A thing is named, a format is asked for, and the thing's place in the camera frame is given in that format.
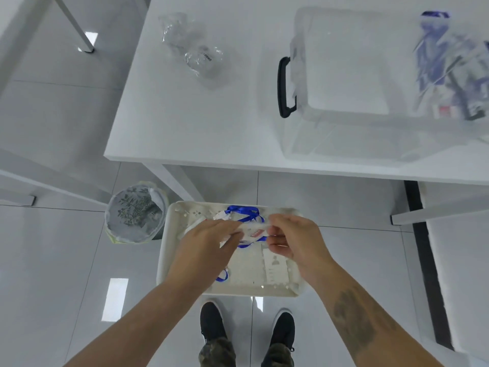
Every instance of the shoe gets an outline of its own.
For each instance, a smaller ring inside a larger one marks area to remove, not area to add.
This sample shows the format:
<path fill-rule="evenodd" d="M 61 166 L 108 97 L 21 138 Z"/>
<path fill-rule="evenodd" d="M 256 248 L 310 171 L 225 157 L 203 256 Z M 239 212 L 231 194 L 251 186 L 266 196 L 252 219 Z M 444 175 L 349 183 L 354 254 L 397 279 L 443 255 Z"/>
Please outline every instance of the shoe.
<path fill-rule="evenodd" d="M 295 338 L 295 323 L 294 317 L 290 314 L 290 310 L 282 309 L 275 316 L 273 321 L 272 344 L 284 344 L 290 351 L 294 351 L 292 345 Z"/>
<path fill-rule="evenodd" d="M 227 339 L 221 311 L 212 300 L 206 302 L 200 310 L 200 332 L 206 343 L 220 337 Z"/>

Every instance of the right hand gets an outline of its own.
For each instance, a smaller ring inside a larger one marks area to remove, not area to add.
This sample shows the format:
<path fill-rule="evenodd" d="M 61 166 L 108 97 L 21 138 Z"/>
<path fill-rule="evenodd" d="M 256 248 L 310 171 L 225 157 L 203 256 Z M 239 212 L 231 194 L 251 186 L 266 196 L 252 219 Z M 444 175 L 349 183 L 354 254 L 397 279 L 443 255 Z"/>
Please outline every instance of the right hand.
<path fill-rule="evenodd" d="M 272 227 L 266 239 L 273 253 L 296 262 L 301 276 L 312 284 L 328 265 L 335 263 L 315 222 L 295 215 L 269 216 Z"/>

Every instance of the white tray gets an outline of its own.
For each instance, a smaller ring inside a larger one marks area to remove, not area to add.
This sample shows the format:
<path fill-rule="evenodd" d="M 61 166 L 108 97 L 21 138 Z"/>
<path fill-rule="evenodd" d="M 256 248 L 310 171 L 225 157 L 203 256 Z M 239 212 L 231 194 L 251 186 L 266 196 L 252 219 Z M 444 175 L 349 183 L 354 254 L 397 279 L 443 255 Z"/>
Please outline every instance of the white tray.
<path fill-rule="evenodd" d="M 180 242 L 177 236 L 199 217 L 212 218 L 213 215 L 227 209 L 229 204 L 181 201 L 172 203 L 165 220 L 161 249 L 159 252 L 156 284 L 164 281 L 173 262 L 175 250 Z M 273 213 L 300 215 L 293 208 L 256 206 L 265 218 Z M 266 283 L 265 264 L 262 249 L 265 242 L 255 242 L 246 248 L 238 248 L 229 261 L 229 279 L 214 282 L 204 293 L 208 295 L 237 296 L 279 296 L 296 297 L 304 290 L 305 282 L 299 274 L 296 263 L 287 259 L 289 283 L 272 285 Z"/>

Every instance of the camouflage pants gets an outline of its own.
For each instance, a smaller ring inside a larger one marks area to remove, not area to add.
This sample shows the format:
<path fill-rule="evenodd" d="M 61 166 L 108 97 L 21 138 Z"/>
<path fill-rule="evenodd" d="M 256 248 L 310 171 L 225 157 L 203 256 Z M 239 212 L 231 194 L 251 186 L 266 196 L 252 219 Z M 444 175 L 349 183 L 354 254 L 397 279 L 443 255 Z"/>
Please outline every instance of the camouflage pants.
<path fill-rule="evenodd" d="M 199 353 L 200 367 L 236 367 L 236 354 L 228 339 L 219 338 L 204 345 Z M 262 367 L 294 367 L 290 350 L 283 344 L 268 348 Z"/>

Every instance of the black handle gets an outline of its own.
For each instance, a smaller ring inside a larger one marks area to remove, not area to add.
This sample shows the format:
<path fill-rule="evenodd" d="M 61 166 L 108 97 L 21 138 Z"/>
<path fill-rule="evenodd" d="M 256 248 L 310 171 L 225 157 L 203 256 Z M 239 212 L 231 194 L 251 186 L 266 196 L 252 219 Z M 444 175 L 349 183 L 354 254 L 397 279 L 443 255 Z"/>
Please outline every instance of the black handle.
<path fill-rule="evenodd" d="M 277 96 L 278 96 L 278 111 L 282 118 L 287 118 L 292 112 L 297 109 L 297 97 L 295 97 L 295 105 L 292 108 L 287 107 L 287 91 L 285 83 L 285 67 L 289 64 L 290 58 L 283 57 L 278 63 L 277 77 Z"/>

